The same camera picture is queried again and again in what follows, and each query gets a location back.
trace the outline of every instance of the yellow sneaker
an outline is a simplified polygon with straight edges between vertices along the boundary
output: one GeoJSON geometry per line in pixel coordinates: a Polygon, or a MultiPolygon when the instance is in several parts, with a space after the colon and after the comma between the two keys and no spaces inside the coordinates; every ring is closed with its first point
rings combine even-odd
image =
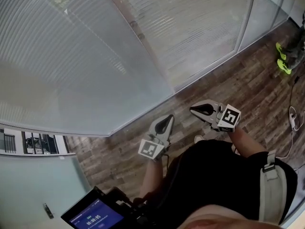
{"type": "Polygon", "coordinates": [[[291,74],[291,70],[287,68],[287,64],[283,60],[278,59],[277,65],[278,67],[280,67],[281,70],[285,71],[287,74],[291,74]]]}
{"type": "Polygon", "coordinates": [[[279,43],[277,42],[277,43],[275,44],[275,47],[276,47],[276,49],[278,50],[278,52],[280,53],[282,60],[286,61],[287,55],[284,54],[284,53],[282,53],[283,48],[282,48],[281,44],[279,44],[279,43]]]}

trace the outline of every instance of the blue screen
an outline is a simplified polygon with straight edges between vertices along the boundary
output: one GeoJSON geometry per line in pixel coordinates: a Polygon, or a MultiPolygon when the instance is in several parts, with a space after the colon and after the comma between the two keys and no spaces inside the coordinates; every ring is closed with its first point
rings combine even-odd
{"type": "Polygon", "coordinates": [[[70,222],[78,229],[108,229],[122,219],[123,216],[97,199],[70,222]]]}

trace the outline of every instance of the white wall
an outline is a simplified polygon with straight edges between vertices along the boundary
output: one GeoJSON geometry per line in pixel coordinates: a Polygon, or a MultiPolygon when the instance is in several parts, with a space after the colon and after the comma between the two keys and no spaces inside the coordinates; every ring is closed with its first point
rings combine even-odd
{"type": "Polygon", "coordinates": [[[290,17],[302,26],[302,15],[305,11],[305,0],[295,0],[295,4],[291,10],[290,17]]]}

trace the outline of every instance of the backpack strap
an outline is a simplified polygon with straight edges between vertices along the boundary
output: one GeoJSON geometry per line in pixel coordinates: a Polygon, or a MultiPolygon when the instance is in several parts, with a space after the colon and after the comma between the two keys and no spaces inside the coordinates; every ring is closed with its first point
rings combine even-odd
{"type": "Polygon", "coordinates": [[[275,165],[275,150],[269,152],[260,175],[259,220],[279,224],[286,206],[287,181],[284,170],[275,165]]]}

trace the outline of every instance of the shoe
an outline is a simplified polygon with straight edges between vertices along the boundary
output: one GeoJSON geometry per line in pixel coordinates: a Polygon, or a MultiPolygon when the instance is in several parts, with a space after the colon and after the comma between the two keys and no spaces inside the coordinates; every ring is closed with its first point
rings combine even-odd
{"type": "Polygon", "coordinates": [[[200,141],[203,141],[203,140],[204,140],[204,138],[201,135],[197,135],[194,138],[194,143],[196,144],[196,143],[198,143],[200,141]]]}
{"type": "Polygon", "coordinates": [[[291,74],[291,70],[287,68],[287,64],[283,60],[278,59],[277,65],[278,67],[280,67],[281,70],[285,71],[287,74],[291,74]]]}
{"type": "Polygon", "coordinates": [[[278,52],[280,53],[282,60],[286,61],[287,55],[284,54],[284,53],[282,53],[283,48],[282,48],[281,44],[279,44],[279,43],[277,42],[277,43],[275,44],[275,47],[276,47],[276,49],[278,50],[278,52]]]}

